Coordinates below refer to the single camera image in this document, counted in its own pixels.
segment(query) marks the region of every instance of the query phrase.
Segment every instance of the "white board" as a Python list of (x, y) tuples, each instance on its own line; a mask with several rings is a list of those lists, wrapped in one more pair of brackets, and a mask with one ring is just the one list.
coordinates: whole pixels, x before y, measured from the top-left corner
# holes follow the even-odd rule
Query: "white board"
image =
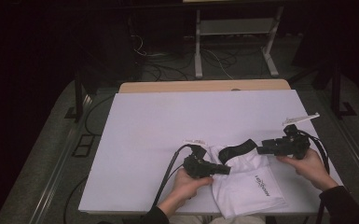
[[(235, 146), (284, 136), (287, 118), (307, 116), (296, 91), (207, 91), (120, 93), (104, 127), (79, 210), (88, 213), (142, 214), (155, 199), (173, 153), (185, 139), (209, 146)], [(317, 136), (310, 121), (297, 127)], [(173, 168), (191, 153), (182, 150)], [(271, 169), (289, 206), (267, 214), (316, 213), (319, 193), (295, 170), (269, 157)], [(341, 183), (330, 164), (331, 175)], [(161, 198), (170, 191), (173, 178)], [(218, 214), (210, 187), (178, 210)]]

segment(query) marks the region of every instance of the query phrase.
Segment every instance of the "black sleeve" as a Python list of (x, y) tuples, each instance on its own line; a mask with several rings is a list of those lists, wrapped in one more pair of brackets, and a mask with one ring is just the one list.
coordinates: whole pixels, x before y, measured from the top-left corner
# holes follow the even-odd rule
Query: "black sleeve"
[(328, 189), (319, 197), (330, 214), (330, 223), (359, 223), (359, 204), (344, 187)]
[(144, 217), (141, 219), (141, 224), (169, 224), (167, 216), (158, 208), (153, 207)]

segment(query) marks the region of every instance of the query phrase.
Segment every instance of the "black handheld device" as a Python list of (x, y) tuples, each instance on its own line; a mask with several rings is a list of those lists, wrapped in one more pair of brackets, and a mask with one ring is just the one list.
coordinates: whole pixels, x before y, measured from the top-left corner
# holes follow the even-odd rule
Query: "black handheld device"
[(190, 145), (191, 155), (185, 158), (183, 167), (187, 174), (193, 178), (205, 177), (214, 174), (229, 175), (231, 167), (215, 164), (203, 159), (206, 150), (197, 145)]
[(273, 154), (274, 156), (292, 155), (302, 160), (310, 148), (309, 137), (301, 134), (295, 124), (286, 126), (283, 129), (286, 136), (276, 139), (262, 141), (262, 147), (257, 147), (258, 154)]

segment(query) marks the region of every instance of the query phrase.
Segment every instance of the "hand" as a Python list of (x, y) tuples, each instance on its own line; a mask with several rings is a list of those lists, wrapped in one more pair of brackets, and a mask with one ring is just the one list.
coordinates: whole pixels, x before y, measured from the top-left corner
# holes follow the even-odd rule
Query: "hand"
[(295, 167), (296, 172), (310, 180), (317, 189), (325, 191), (338, 186), (338, 183), (327, 173), (318, 153), (313, 149), (309, 148), (302, 160), (285, 156), (277, 156), (277, 160)]
[(174, 214), (176, 209), (183, 206), (186, 200), (197, 195), (197, 189), (202, 186), (210, 185), (214, 182), (211, 177), (194, 179), (190, 177), (185, 169), (179, 169), (170, 194), (158, 205), (158, 208), (167, 217)]

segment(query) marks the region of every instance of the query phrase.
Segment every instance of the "left hand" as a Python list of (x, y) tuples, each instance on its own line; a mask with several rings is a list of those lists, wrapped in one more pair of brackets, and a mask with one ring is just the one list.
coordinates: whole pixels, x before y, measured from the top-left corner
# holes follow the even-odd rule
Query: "left hand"
[(167, 217), (174, 214), (176, 209), (183, 206), (186, 200), (197, 195), (197, 189), (210, 185), (214, 180), (208, 176), (200, 179), (190, 177), (185, 169), (179, 169), (170, 194), (158, 205)]

